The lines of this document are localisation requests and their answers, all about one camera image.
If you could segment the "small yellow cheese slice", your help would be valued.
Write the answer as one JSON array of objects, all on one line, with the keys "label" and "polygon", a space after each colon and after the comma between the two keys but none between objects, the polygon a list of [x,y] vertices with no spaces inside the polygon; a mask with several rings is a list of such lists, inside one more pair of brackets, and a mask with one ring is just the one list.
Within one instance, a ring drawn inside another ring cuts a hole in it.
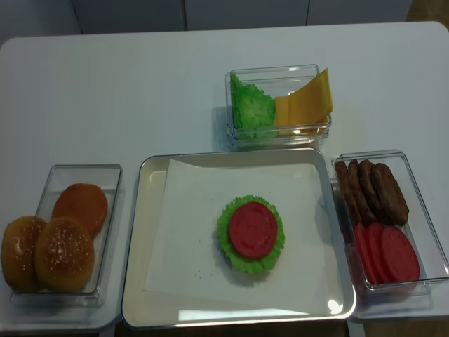
[{"label": "small yellow cheese slice", "polygon": [[275,102],[275,125],[288,126],[290,124],[288,96],[278,96]]}]

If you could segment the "clear lettuce cheese container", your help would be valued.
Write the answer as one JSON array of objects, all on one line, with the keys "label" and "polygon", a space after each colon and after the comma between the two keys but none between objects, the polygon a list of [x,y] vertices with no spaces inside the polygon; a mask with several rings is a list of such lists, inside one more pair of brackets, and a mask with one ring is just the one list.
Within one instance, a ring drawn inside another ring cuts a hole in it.
[{"label": "clear lettuce cheese container", "polygon": [[332,124],[331,114],[324,123],[276,126],[259,128],[257,131],[276,131],[274,138],[239,140],[239,130],[235,128],[231,95],[231,74],[235,74],[244,84],[255,84],[275,99],[278,96],[289,96],[308,84],[317,74],[322,72],[315,64],[293,65],[284,67],[265,67],[232,70],[225,77],[227,135],[230,143],[237,150],[260,150],[266,148],[314,147],[320,148],[328,137]]}]

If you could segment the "large yellow cheese slice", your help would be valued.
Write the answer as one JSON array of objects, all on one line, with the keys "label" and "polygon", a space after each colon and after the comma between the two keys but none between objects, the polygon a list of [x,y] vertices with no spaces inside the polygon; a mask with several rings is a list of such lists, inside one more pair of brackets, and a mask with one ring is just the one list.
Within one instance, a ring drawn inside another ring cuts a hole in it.
[{"label": "large yellow cheese slice", "polygon": [[328,68],[288,96],[289,122],[293,125],[324,123],[333,111]]}]

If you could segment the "green lettuce leaf in container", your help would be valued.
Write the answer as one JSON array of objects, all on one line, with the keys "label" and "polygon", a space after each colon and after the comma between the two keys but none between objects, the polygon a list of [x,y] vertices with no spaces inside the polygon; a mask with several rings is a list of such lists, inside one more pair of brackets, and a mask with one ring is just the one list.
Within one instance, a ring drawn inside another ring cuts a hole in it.
[{"label": "green lettuce leaf in container", "polygon": [[259,128],[273,127],[275,102],[255,84],[244,84],[235,74],[231,74],[232,108],[235,128],[239,130],[239,140],[274,138],[276,131],[257,131]]}]

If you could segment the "red tomato slice on tray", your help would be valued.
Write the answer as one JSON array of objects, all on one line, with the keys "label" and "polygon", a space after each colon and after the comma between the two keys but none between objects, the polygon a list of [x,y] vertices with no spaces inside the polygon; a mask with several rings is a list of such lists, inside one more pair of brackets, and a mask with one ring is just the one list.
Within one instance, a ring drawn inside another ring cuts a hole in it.
[{"label": "red tomato slice on tray", "polygon": [[251,260],[267,256],[276,243],[279,221],[273,211],[260,202],[240,206],[231,216],[228,234],[238,254]]}]

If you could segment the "white metal tray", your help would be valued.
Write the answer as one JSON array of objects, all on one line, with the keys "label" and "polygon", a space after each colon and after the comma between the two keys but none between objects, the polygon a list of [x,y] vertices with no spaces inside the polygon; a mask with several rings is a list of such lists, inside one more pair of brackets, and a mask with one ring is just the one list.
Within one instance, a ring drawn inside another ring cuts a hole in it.
[{"label": "white metal tray", "polygon": [[121,307],[131,327],[347,319],[355,307],[318,150],[141,166]]}]

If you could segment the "white parchment paper sheet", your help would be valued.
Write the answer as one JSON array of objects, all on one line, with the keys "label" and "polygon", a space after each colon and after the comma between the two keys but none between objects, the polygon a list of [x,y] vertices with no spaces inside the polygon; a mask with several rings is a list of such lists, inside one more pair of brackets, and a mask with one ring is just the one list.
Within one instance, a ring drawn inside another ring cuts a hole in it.
[{"label": "white parchment paper sheet", "polygon": [[[217,242],[217,220],[236,197],[275,205],[285,246],[274,268],[235,270]],[[313,164],[199,168],[172,161],[144,285],[147,291],[336,315],[347,302]]]}]

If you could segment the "green lettuce leaf on tray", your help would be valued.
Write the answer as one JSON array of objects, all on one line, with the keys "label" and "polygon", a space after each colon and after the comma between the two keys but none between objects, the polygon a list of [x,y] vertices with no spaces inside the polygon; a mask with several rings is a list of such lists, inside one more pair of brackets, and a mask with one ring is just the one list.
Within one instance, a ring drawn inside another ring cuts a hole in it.
[{"label": "green lettuce leaf on tray", "polygon": [[[251,260],[249,258],[244,258],[236,252],[229,238],[228,226],[231,220],[232,214],[237,210],[238,207],[243,206],[248,202],[260,202],[267,206],[270,211],[274,212],[276,219],[279,221],[279,233],[276,239],[276,243],[272,251],[261,259]],[[217,220],[217,239],[218,244],[227,257],[230,264],[235,270],[243,272],[250,275],[258,275],[264,272],[272,270],[281,255],[281,252],[285,245],[285,232],[283,229],[283,221],[277,211],[275,205],[270,204],[267,200],[259,196],[246,195],[243,197],[237,197],[228,203],[222,210],[220,217]]]}]

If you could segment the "clear plastic bun container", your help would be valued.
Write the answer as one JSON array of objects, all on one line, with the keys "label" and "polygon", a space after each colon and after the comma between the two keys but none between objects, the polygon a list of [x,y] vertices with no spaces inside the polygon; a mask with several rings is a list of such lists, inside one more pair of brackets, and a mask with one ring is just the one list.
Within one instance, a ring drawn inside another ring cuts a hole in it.
[{"label": "clear plastic bun container", "polygon": [[114,216],[119,204],[119,188],[123,170],[118,164],[54,165],[50,169],[36,215],[50,220],[61,194],[71,185],[85,183],[98,186],[105,195],[107,212],[102,228],[93,238],[95,262],[93,273],[86,285],[75,292],[56,293],[12,291],[10,302],[21,307],[43,308],[95,308],[99,307],[107,283],[107,255],[112,249],[111,231],[115,228]]}]

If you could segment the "orange bun bottom half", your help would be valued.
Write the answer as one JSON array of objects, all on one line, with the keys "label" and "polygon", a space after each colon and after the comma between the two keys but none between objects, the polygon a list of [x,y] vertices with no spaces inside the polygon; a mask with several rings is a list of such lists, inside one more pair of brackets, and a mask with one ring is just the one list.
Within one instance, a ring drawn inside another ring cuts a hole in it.
[{"label": "orange bun bottom half", "polygon": [[97,185],[76,183],[66,188],[58,197],[51,219],[71,218],[95,238],[105,223],[107,211],[106,196]]}]

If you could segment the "left red tomato slice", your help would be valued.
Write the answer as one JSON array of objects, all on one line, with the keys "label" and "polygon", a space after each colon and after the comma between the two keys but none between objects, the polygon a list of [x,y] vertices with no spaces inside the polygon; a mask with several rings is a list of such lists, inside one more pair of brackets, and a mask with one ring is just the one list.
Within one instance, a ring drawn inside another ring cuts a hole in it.
[{"label": "left red tomato slice", "polygon": [[356,224],[354,228],[354,236],[366,277],[370,284],[378,284],[378,277],[373,267],[370,257],[370,250],[366,241],[366,229],[362,223]]}]

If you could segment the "right sesame bun top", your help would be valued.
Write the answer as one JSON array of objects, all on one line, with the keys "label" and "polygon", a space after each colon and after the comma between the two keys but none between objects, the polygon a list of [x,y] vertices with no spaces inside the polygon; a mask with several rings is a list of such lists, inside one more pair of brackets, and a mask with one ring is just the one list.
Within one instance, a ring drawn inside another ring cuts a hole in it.
[{"label": "right sesame bun top", "polygon": [[50,291],[80,291],[91,278],[95,262],[93,240],[86,228],[71,218],[46,223],[34,247],[34,269]]}]

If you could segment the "sesame bun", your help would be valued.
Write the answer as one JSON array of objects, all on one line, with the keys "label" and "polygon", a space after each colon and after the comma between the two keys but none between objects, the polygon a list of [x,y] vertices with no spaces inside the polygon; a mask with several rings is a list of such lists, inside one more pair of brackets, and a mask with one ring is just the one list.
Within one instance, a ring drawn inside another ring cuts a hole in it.
[{"label": "sesame bun", "polygon": [[42,289],[34,269],[34,246],[46,222],[23,216],[6,226],[1,243],[1,267],[6,283],[15,291]]},{"label": "sesame bun", "polygon": [[71,218],[46,223],[34,247],[34,269],[50,291],[80,291],[91,278],[95,262],[93,240],[86,228]]}]

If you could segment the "clear patty tomato container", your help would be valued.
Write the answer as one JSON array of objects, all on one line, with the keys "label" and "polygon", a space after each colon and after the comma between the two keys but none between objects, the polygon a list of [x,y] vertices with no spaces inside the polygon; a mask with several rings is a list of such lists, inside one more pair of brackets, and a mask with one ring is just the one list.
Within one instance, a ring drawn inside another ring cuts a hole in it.
[{"label": "clear patty tomato container", "polygon": [[[409,214],[408,222],[405,225],[395,225],[387,214],[385,214],[385,224],[378,220],[375,223],[380,223],[383,229],[385,227],[395,227],[408,238],[420,264],[420,277],[417,281],[370,284],[366,277],[355,242],[354,228],[356,225],[353,224],[350,218],[335,171],[335,163],[337,161],[343,161],[348,170],[351,160],[356,160],[359,164],[365,159],[374,165],[378,163],[386,164],[390,168],[406,200]],[[387,150],[342,154],[331,161],[330,172],[333,174],[334,196],[338,204],[337,209],[344,232],[349,269],[356,291],[360,296],[365,298],[411,296],[426,293],[432,287],[448,281],[448,257],[443,251],[404,153],[399,150]]]}]

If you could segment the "middle red tomato slice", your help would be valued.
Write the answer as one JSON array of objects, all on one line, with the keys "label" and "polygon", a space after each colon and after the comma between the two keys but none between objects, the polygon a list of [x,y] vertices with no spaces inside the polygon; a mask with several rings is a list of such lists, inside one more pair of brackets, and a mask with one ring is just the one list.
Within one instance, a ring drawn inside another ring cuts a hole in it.
[{"label": "middle red tomato slice", "polygon": [[380,251],[380,237],[382,234],[382,230],[383,227],[380,223],[371,223],[368,226],[366,233],[370,259],[373,264],[378,284],[386,284],[393,282],[391,275],[385,266]]}]

